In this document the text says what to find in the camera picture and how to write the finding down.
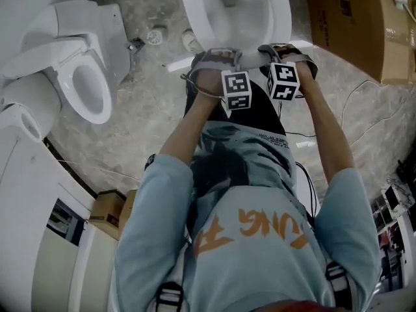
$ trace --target white wall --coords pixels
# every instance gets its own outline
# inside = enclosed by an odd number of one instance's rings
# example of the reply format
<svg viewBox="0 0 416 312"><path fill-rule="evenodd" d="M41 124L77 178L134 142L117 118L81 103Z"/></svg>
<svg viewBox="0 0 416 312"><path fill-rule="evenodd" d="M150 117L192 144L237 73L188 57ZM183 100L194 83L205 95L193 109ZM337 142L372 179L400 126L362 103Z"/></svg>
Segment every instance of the white wall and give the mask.
<svg viewBox="0 0 416 312"><path fill-rule="evenodd" d="M78 246L46 228L34 268L32 312L67 312Z"/></svg>
<svg viewBox="0 0 416 312"><path fill-rule="evenodd" d="M93 228L94 240L84 273L79 312L105 312L118 241Z"/></svg>
<svg viewBox="0 0 416 312"><path fill-rule="evenodd" d="M17 127L0 130L0 305L7 311L31 310L36 258L57 198L89 217L93 197L43 144Z"/></svg>
<svg viewBox="0 0 416 312"><path fill-rule="evenodd" d="M411 282L416 283L416 240L408 213L404 213L397 219L400 233L403 238L403 286L407 287Z"/></svg>

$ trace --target gray tile floor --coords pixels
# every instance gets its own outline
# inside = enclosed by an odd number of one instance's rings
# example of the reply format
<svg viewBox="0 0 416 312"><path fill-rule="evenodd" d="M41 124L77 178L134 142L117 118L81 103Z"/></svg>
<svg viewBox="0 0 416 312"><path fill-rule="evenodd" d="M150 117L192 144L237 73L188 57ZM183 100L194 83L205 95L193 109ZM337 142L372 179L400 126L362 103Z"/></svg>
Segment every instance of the gray tile floor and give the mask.
<svg viewBox="0 0 416 312"><path fill-rule="evenodd" d="M120 85L111 119L104 125L83 121L67 103L50 139L74 170L96 191L117 188L127 192L137 186L149 155L180 121L185 107L184 81L180 72L169 73L166 65L187 56L181 43L189 22L181 0L95 0L100 5L118 3L128 38L146 38L155 25L168 28L168 40L160 46L147 45L134 57L126 80ZM290 0L292 39L310 40L306 0ZM325 98L341 123L363 176L370 199L403 159L416 135L416 95L409 86L378 87L364 84L347 99L367 75L328 53L314 48L319 65L317 80ZM313 134L309 111L303 99L285 103L281 117L287 131ZM288 136L295 159L310 172L322 199L327 184L314 138Z"/></svg>

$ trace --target black strap buckle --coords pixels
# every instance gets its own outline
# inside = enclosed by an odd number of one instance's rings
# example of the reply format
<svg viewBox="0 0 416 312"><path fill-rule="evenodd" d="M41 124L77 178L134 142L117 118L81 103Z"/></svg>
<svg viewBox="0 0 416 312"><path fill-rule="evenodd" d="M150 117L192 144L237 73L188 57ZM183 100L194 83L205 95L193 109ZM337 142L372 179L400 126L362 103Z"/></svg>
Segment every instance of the black strap buckle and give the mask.
<svg viewBox="0 0 416 312"><path fill-rule="evenodd" d="M346 270L335 261L326 267L326 279L330 282L335 298L335 305L352 310L352 294Z"/></svg>
<svg viewBox="0 0 416 312"><path fill-rule="evenodd" d="M159 305L176 307L180 312L183 302L183 289L176 282L166 282L159 286L156 292L156 311Z"/></svg>
<svg viewBox="0 0 416 312"><path fill-rule="evenodd" d="M155 156L156 156L156 154L153 154L149 157L148 161L146 162L146 164L144 166L145 171L148 168L148 166L155 161Z"/></svg>

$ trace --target shoulder strap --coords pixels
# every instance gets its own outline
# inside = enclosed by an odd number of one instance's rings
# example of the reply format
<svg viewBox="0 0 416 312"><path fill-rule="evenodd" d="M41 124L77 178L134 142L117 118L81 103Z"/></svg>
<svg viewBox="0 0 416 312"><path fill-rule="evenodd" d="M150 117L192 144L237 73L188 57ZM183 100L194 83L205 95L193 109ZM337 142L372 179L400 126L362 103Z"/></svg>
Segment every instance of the shoulder strap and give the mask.
<svg viewBox="0 0 416 312"><path fill-rule="evenodd" d="M166 282L157 289L156 297L150 302L148 312L188 312L188 303L184 299L182 288L187 248L188 243L182 247L175 267L169 273Z"/></svg>
<svg viewBox="0 0 416 312"><path fill-rule="evenodd" d="M349 311L357 311L357 287L355 281L337 262L332 261L325 249L322 249L326 260L325 277L331 285L335 305Z"/></svg>

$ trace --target cable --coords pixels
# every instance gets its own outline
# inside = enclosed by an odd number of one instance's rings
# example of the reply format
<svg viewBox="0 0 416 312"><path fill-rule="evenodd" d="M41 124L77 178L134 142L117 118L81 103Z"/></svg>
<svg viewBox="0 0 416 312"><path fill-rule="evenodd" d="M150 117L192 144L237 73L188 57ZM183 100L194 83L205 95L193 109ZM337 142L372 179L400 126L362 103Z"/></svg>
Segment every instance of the cable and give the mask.
<svg viewBox="0 0 416 312"><path fill-rule="evenodd" d="M17 139L16 139L16 143L14 144L14 146L13 146L13 148L12 148L12 151L10 152L10 155L8 156L8 159L7 159L7 161L6 161L6 165L5 165L5 169L3 170L3 173L1 174L1 177L0 177L0 185L1 185L1 182L3 181L3 177L4 177L4 175L5 175L5 172L6 172L6 169L7 169L8 162L9 162L10 158L12 158L14 148L16 148L16 146L18 145L19 141L20 141L20 139L19 139L19 138L17 138Z"/></svg>
<svg viewBox="0 0 416 312"><path fill-rule="evenodd" d="M280 120L280 116L281 116L281 107L282 107L282 103L281 103L281 101L279 101L279 104L278 104L278 112L277 112L278 117L279 117L279 120Z"/></svg>
<svg viewBox="0 0 416 312"><path fill-rule="evenodd" d="M62 159L57 159L57 161L58 161L58 162L68 163L68 164L84 165L84 166L87 166L87 167L89 167L89 168L93 168L93 169L101 170L101 171L104 171L104 172L108 172L108 173L110 173L110 174L117 174L117 175L122 176L122 177L130 178L130 179L133 179L133 180L137 181L138 183L141 183L141 181L140 181L139 179L134 178L134 177L131 177L130 175L127 175L127 174L121 174L121 173L119 173L119 172L115 172L115 171L107 170L107 169L104 169L104 168L100 168L100 167L98 167L98 166L92 166L92 165L88 165L88 164L84 164L84 163L78 163L78 162L64 161L64 160L62 160Z"/></svg>
<svg viewBox="0 0 416 312"><path fill-rule="evenodd" d="M410 11L409 6L408 6L408 4L407 4L407 3L406 3L406 4L404 4L404 9L406 9L406 10L408 11L408 13L409 13L410 17L412 18L412 20L413 20L414 22L416 22L416 18L415 18L415 16L413 15L413 13Z"/></svg>
<svg viewBox="0 0 416 312"><path fill-rule="evenodd" d="M186 80L186 81L188 81L188 82L189 82L192 86L194 86L194 87L195 87L195 89L196 89L197 91L201 92L201 93L202 93L202 94L204 94L205 96L208 96L208 97L211 97L211 98L221 98L221 99L222 99L222 98L224 98L223 96L211 95L207 89L205 89L205 88L201 88L200 86L196 85L196 83L195 83L194 81L192 81L192 80L190 79L190 77L188 77L188 76L187 76L187 75L185 75L185 74L181 74L181 79L182 79L182 80Z"/></svg>
<svg viewBox="0 0 416 312"><path fill-rule="evenodd" d="M294 133L294 132L286 132L286 131L285 131L285 133L286 134L301 135L301 136L306 137L306 138L315 138L316 137L316 134L314 134L314 135L305 135L305 134L302 134L302 133Z"/></svg>
<svg viewBox="0 0 416 312"><path fill-rule="evenodd" d="M304 174L306 176L307 183L309 185L309 193L310 193L310 196L311 196L311 212L312 212L311 216L312 216L312 218L315 218L316 215L317 215L317 209L318 209L318 199L317 199L317 193L315 192L315 187L313 186L312 179L309 176L309 174L307 173L304 166L302 164L300 164L299 162L295 162L295 164L302 169L302 171L304 172Z"/></svg>
<svg viewBox="0 0 416 312"><path fill-rule="evenodd" d="M376 122L374 125L372 125L372 126L370 126L357 140L355 140L353 143L351 143L350 144L350 147L353 145L353 144L355 144L357 141L359 141L359 140L361 140L363 137L364 137L364 135L366 135L367 134L367 132L368 131L370 131L370 129L372 129L374 126L376 126L376 125L378 125L380 122L382 122L382 121L384 121L384 120L388 120L388 119L391 119L402 107L403 107L403 105L408 101L408 99L409 99L409 97L411 96L410 95L410 93L413 91L413 89L414 88L412 88L410 91L409 91L409 94L408 94L408 96L406 97L406 99L404 100L404 102L403 103L401 103L400 104L400 106L399 106L399 108L390 116L390 117L387 117L387 118L382 118L382 119L380 119L380 120L378 120L378 122Z"/></svg>
<svg viewBox="0 0 416 312"><path fill-rule="evenodd" d="M379 88L384 88L385 86L387 86L388 84L386 84L386 85L380 85L380 84L377 84L377 83L375 83L375 82L373 82L373 81L371 81L371 80L365 80L365 81L363 81L362 83L360 83L357 87L355 87L355 89L353 89L353 91L351 91L351 93L348 95L348 97L347 97L347 99L346 99L346 101L345 101L345 104L344 104L344 107L343 107L343 111L342 111L342 114L341 114L341 129L343 130L344 129L344 114L345 114L345 109L346 109L346 106L348 105L348 103L349 103L349 101L350 101L350 98L351 98L351 96L352 96L352 94L355 92L355 91L357 91L358 89L360 89L364 84L366 84L366 83L372 83L372 84L374 84L374 85L376 85L377 87L379 87ZM355 140L353 143L351 143L350 144L350 146L352 146L353 144L355 144L358 140L360 140L370 129L372 129L375 125L377 125L377 124L379 124L380 122L382 122L382 121L384 121L384 120L388 120L388 119L390 119L390 118L392 118L397 112L398 112L398 110L400 110L401 108L402 108L402 106L403 106L403 104L405 104L405 102L407 102L407 100L408 100L408 97L406 98L406 100L403 102L403 103L401 103L400 104L400 107L396 110L396 112L394 112L390 117L388 117L388 118L382 118L381 120L379 120L378 122L376 122L373 126L371 126L371 127L369 127L357 140ZM314 134L314 135L305 135L305 134L302 134L302 133L293 133L293 132L286 132L286 134L294 134L294 135L301 135L301 136L303 136L303 137L307 137L307 138L311 138L311 137L316 137L316 134Z"/></svg>
<svg viewBox="0 0 416 312"><path fill-rule="evenodd" d="M345 112L345 108L346 108L346 106L347 106L347 104L348 104L348 102L349 102L349 100L350 100L351 95L352 95L355 91L357 91L358 89L360 89L363 85L365 85L365 83L372 83L372 84L374 84L374 85L378 86L379 88L384 88L385 86L387 86L387 85L382 86L382 85L379 85L379 84L377 84L377 83L375 83L375 82L373 82L373 81L370 81L370 80L365 80L365 81L363 81L363 82L362 82L359 86L355 87L355 89L354 89L353 91L351 91L351 93L348 95L348 97L347 97L347 99L346 99L346 102L345 102L345 104L344 104L344 107L343 107L343 113L342 113L342 115L341 115L341 129L344 129L344 112Z"/></svg>

